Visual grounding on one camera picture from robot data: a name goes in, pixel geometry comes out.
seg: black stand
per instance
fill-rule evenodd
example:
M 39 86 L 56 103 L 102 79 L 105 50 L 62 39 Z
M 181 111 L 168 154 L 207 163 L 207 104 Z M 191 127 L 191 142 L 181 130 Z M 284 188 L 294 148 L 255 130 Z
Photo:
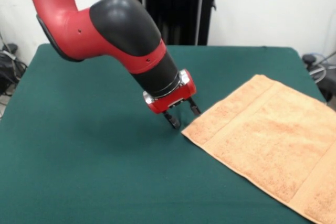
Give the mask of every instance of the black stand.
M 167 45 L 207 45 L 214 0 L 139 0 Z

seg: towel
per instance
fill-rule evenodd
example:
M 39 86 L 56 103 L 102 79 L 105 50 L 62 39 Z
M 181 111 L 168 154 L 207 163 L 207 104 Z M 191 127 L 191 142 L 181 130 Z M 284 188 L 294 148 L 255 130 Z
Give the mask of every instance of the towel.
M 307 219 L 336 224 L 336 113 L 324 103 L 255 75 L 182 134 Z

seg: green tablecloth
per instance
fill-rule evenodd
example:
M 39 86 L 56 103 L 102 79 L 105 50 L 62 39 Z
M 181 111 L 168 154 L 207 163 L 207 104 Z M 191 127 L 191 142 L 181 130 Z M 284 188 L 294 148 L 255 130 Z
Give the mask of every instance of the green tablecloth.
M 323 100 L 290 48 L 169 50 L 201 110 L 254 74 Z M 182 128 L 188 104 L 172 110 Z M 0 223 L 307 223 L 173 130 L 113 58 L 39 47 L 0 123 Z

